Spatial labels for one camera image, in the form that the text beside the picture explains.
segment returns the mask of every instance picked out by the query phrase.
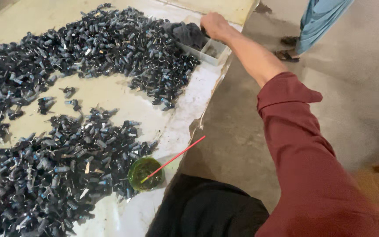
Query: sandal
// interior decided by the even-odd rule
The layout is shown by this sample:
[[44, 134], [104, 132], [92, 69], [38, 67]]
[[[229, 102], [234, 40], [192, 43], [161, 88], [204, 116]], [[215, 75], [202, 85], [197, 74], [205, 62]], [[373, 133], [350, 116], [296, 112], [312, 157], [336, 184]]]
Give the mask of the sandal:
[[292, 46], [292, 47], [295, 47], [296, 46], [296, 42], [298, 41], [299, 39], [299, 36], [286, 36], [286, 37], [283, 37], [280, 42], [282, 44], [285, 44], [287, 46]]
[[299, 58], [292, 58], [287, 50], [275, 51], [274, 55], [283, 62], [299, 62]]

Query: blue garment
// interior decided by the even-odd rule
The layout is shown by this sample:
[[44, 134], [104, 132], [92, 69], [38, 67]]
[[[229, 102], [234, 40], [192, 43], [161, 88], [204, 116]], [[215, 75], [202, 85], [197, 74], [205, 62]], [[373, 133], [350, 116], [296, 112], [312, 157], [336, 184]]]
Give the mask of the blue garment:
[[295, 51], [302, 54], [311, 48], [354, 0], [309, 0], [301, 19], [301, 35]]

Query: red straw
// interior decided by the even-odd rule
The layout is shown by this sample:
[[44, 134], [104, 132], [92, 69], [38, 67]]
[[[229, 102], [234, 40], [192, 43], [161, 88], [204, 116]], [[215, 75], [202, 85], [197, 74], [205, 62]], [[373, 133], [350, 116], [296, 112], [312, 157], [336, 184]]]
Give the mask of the red straw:
[[168, 165], [169, 163], [171, 163], [174, 159], [178, 158], [178, 156], [182, 155], [184, 152], [186, 152], [188, 149], [192, 148], [195, 144], [199, 143], [201, 140], [203, 140], [206, 136], [203, 136], [202, 138], [200, 138], [198, 141], [192, 143], [192, 145], [190, 145], [189, 147], [187, 147], [185, 150], [181, 151], [181, 153], [177, 154], [174, 158], [170, 159], [168, 162], [166, 162], [164, 165], [162, 165], [159, 169], [157, 169], [155, 172], [153, 172], [151, 175], [148, 175], [146, 180], [148, 178], [150, 178], [151, 176], [153, 176], [155, 173], [157, 173], [159, 170], [161, 170], [163, 167], [165, 167], [166, 165]]

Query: dirt stain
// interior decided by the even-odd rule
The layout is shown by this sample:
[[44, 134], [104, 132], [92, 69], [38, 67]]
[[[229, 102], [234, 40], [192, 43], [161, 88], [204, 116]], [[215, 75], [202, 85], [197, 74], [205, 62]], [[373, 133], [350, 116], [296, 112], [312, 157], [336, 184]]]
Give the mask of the dirt stain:
[[271, 14], [271, 13], [273, 13], [273, 10], [271, 10], [271, 8], [269, 8], [264, 3], [260, 2], [260, 4], [258, 4], [258, 6], [254, 10], [254, 12], [256, 12], [256, 13], [269, 13], [269, 14]]

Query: gray floor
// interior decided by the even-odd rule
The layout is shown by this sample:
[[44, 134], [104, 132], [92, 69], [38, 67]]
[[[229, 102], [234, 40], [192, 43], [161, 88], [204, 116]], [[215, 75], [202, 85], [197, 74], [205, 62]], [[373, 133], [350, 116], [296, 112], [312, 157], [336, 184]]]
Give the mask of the gray floor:
[[[284, 48], [279, 38], [299, 33], [307, 0], [263, 0], [246, 22], [244, 35], [269, 50]], [[361, 0], [289, 69], [321, 92], [311, 110], [342, 165], [354, 171], [379, 158], [379, 1]], [[256, 113], [259, 87], [234, 58], [203, 119], [208, 139], [190, 151], [182, 172], [233, 184], [276, 206], [280, 187]]]

